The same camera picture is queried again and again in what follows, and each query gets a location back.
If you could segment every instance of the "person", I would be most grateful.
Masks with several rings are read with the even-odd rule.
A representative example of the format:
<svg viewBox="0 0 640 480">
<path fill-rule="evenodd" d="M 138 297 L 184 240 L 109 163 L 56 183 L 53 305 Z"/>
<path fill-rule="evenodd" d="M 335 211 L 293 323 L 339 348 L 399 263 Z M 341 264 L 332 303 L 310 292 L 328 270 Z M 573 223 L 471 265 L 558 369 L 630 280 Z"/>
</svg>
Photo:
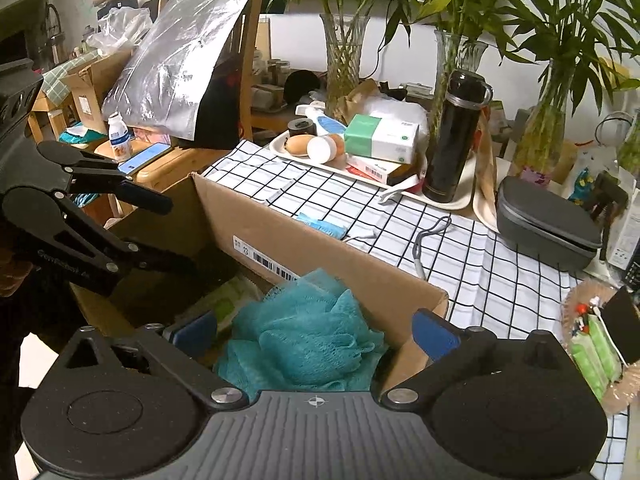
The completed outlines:
<svg viewBox="0 0 640 480">
<path fill-rule="evenodd" d="M 22 444 L 20 416 L 33 390 L 19 388 L 20 346 L 34 333 L 60 352 L 86 324 L 68 283 L 16 258 L 0 221 L 0 479 L 17 480 L 14 455 Z"/>
</svg>

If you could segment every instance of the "glass vase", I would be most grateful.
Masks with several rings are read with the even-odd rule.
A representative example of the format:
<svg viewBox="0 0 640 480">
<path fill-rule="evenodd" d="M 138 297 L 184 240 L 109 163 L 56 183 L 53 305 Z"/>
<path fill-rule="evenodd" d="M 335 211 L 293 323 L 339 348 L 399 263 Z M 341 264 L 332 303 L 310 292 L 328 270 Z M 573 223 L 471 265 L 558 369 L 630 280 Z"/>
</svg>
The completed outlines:
<svg viewBox="0 0 640 480">
<path fill-rule="evenodd" d="M 340 119 L 338 100 L 360 83 L 362 42 L 368 16 L 321 14 L 326 38 L 326 113 Z"/>
<path fill-rule="evenodd" d="M 618 148 L 618 165 L 634 177 L 640 176 L 640 108 L 636 108 L 631 129 Z"/>
<path fill-rule="evenodd" d="M 482 54 L 488 47 L 482 41 L 471 41 L 442 30 L 435 30 L 438 42 L 438 65 L 436 68 L 436 86 L 433 104 L 429 116 L 429 136 L 435 140 L 440 129 L 440 118 L 444 106 L 451 73 L 455 69 L 477 72 Z"/>
<path fill-rule="evenodd" d="M 524 128 L 509 174 L 547 187 L 560 159 L 575 65 L 550 62 L 540 101 Z"/>
</svg>

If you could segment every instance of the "egg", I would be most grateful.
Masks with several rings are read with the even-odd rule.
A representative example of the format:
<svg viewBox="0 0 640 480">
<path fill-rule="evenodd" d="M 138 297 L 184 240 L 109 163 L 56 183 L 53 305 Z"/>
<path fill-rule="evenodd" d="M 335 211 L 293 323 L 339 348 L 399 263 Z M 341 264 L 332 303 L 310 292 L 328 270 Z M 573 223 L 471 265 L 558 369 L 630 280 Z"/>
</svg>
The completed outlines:
<svg viewBox="0 0 640 480">
<path fill-rule="evenodd" d="M 306 155 L 306 146 L 311 139 L 314 139 L 313 135 L 296 135 L 289 137 L 284 143 L 284 149 L 291 155 Z"/>
</svg>

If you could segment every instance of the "spray bottle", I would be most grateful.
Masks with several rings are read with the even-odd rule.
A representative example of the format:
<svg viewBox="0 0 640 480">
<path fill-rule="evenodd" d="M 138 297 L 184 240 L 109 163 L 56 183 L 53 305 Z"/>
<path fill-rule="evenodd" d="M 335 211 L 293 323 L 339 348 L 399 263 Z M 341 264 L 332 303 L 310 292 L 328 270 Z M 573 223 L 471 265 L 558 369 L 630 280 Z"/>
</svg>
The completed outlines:
<svg viewBox="0 0 640 480">
<path fill-rule="evenodd" d="M 324 109 L 316 106 L 319 102 L 312 102 L 310 105 L 299 105 L 296 107 L 296 115 L 304 115 L 316 124 L 316 134 L 325 136 L 330 134 L 343 134 L 347 127 L 340 121 L 336 121 L 324 114 Z"/>
</svg>

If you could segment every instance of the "phone screen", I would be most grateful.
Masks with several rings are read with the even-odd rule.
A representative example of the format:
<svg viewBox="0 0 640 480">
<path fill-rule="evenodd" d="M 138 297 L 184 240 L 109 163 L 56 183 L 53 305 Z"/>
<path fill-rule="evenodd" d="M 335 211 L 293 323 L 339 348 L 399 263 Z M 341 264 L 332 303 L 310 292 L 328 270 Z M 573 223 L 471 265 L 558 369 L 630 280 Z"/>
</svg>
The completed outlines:
<svg viewBox="0 0 640 480">
<path fill-rule="evenodd" d="M 140 152 L 136 156 L 132 156 L 129 160 L 120 164 L 118 169 L 127 175 L 135 173 L 170 149 L 170 145 L 156 142 L 152 146 L 149 146 L 144 152 Z"/>
</svg>

